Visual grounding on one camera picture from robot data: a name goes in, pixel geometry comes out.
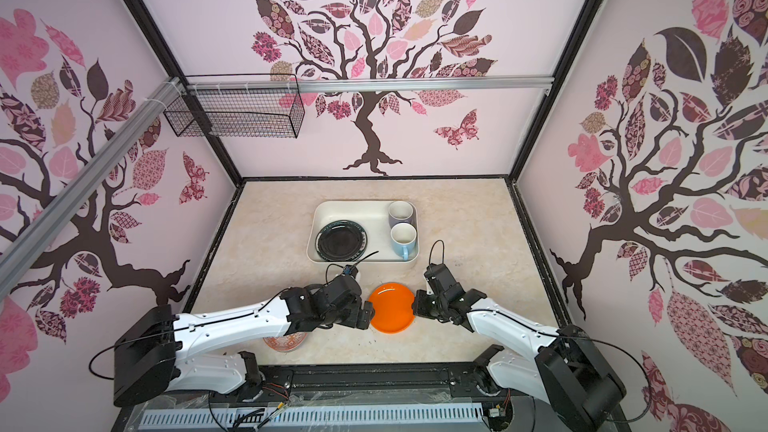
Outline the orange round plate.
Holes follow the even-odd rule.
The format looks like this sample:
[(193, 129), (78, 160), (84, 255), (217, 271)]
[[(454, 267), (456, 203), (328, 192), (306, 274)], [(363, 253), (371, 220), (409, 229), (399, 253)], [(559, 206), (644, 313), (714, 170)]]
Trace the orange round plate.
[(368, 298), (374, 308), (371, 326), (386, 334), (403, 332), (414, 320), (414, 299), (415, 294), (403, 284), (389, 282), (380, 285)]

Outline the black round plate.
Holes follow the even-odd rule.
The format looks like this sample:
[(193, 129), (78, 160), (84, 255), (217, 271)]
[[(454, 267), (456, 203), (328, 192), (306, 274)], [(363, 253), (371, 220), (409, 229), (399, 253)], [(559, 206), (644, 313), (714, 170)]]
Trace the black round plate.
[(351, 262), (365, 252), (367, 233), (357, 222), (338, 220), (323, 226), (315, 238), (315, 250), (326, 262)]

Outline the orange patterned bowl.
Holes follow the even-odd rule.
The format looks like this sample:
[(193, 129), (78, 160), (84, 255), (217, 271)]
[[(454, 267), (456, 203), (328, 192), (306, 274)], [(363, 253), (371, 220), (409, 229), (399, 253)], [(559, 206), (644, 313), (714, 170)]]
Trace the orange patterned bowl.
[(264, 338), (264, 343), (272, 350), (279, 353), (288, 353), (299, 348), (306, 340), (308, 334), (305, 332), (297, 332), (281, 337), (268, 337)]

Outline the light blue ceramic mug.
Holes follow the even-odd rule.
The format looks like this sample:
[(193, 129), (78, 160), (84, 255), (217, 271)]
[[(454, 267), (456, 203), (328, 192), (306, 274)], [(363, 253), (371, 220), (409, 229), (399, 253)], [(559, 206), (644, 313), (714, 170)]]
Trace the light blue ceramic mug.
[(416, 248), (417, 229), (409, 223), (398, 223), (390, 231), (391, 248), (402, 261), (409, 261)]

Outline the purple ceramic mug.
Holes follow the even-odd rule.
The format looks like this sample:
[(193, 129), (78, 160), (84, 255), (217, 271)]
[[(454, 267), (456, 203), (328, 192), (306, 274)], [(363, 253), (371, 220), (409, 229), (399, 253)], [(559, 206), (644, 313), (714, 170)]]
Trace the purple ceramic mug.
[(387, 208), (388, 223), (390, 228), (398, 224), (415, 224), (416, 210), (408, 201), (392, 201)]

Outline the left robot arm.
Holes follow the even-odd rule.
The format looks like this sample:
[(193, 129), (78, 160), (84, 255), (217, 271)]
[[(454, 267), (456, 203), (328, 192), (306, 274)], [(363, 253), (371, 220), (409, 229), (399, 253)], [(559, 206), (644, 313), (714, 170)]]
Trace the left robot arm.
[(255, 355), (228, 354), (226, 348), (334, 326), (365, 330), (374, 316), (352, 275), (216, 312), (175, 314), (168, 305), (156, 306), (114, 344), (113, 403), (134, 406), (168, 391), (229, 394), (255, 387), (260, 381)]

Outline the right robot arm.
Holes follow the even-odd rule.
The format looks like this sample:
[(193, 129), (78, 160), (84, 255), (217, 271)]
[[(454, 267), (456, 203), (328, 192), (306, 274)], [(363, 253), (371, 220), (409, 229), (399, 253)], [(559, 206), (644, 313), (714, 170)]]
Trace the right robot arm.
[(416, 316), (450, 323), (494, 341), (481, 361), (491, 384), (551, 407), (571, 431), (596, 431), (626, 397), (626, 387), (579, 327), (549, 327), (516, 314), (476, 289), (464, 290), (444, 264), (430, 264)]

